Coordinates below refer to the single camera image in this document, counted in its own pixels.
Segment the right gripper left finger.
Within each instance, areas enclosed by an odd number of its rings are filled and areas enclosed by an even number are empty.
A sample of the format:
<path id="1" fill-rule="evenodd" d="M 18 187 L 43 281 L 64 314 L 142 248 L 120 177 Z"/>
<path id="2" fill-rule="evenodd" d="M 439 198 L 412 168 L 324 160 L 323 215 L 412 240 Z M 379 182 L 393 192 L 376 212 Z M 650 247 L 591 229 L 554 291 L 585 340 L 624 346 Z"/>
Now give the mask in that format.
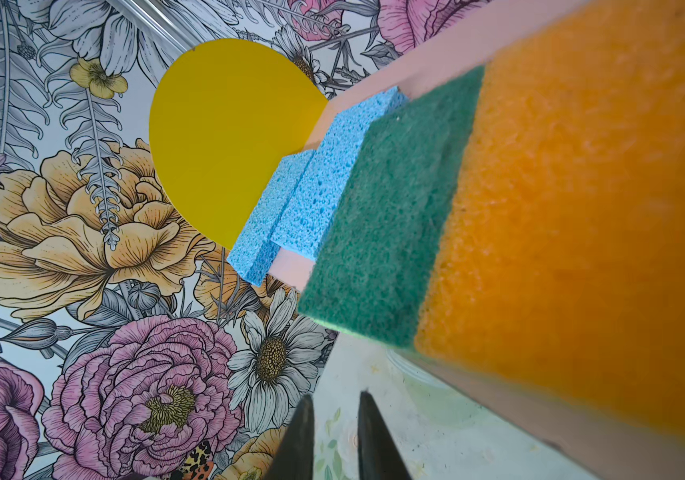
<path id="1" fill-rule="evenodd" d="M 288 429 L 282 437 L 280 447 L 274 455 L 272 465 L 264 480 L 310 480 L 314 475 L 314 400 L 310 394 L 304 395 Z"/>

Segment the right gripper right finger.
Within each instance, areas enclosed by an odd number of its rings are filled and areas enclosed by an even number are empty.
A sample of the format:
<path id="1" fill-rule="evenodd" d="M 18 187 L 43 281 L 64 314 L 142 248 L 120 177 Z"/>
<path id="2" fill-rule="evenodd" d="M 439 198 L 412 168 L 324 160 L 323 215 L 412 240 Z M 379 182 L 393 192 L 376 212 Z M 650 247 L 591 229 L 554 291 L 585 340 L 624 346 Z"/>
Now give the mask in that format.
<path id="1" fill-rule="evenodd" d="M 411 480 L 374 398 L 362 391 L 357 414 L 358 478 Z"/>

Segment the green scouring pad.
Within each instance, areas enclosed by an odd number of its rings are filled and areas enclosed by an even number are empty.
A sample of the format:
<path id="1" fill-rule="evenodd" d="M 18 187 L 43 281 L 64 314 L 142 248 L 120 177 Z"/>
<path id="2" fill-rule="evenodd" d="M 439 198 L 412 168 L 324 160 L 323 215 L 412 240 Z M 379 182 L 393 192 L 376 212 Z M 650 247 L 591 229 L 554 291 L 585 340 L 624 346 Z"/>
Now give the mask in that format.
<path id="1" fill-rule="evenodd" d="M 412 348 L 484 74 L 473 68 L 371 124 L 300 314 Z"/>

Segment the blue cellulose sponge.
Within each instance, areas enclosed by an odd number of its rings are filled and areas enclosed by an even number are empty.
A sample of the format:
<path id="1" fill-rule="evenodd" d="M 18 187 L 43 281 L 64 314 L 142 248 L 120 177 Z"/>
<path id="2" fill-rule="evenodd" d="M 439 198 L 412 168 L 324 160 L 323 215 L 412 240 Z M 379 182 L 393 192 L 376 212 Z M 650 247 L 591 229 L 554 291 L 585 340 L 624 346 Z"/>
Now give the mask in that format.
<path id="1" fill-rule="evenodd" d="M 366 132 L 407 102 L 392 87 L 334 117 L 272 232 L 272 242 L 310 260 L 318 258 Z"/>

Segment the orange sponge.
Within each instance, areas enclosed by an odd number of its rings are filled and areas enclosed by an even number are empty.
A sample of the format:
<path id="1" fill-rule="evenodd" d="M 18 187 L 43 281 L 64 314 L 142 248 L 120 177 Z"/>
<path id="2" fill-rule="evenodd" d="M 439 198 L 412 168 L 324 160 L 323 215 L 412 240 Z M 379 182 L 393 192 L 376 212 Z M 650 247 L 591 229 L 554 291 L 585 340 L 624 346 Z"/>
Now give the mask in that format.
<path id="1" fill-rule="evenodd" d="M 414 344 L 685 437 L 685 1 L 592 1 L 487 64 Z"/>

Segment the yellow wooden two-tier shelf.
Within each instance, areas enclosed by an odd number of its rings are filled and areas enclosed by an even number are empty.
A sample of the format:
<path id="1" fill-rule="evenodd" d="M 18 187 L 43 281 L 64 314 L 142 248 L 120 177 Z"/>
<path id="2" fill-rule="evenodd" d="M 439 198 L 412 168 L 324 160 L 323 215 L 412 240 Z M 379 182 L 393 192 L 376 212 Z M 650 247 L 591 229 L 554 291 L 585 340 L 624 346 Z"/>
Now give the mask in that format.
<path id="1" fill-rule="evenodd" d="M 200 44 L 172 63 L 152 100 L 148 128 L 160 181 L 184 219 L 234 247 L 280 159 L 318 149 L 338 113 L 392 87 L 409 103 L 486 69 L 504 48 L 589 2 L 381 2 L 376 24 L 396 60 L 332 101 L 260 44 Z M 603 478 L 685 479 L 683 436 L 427 357 L 415 344 L 395 349 Z"/>

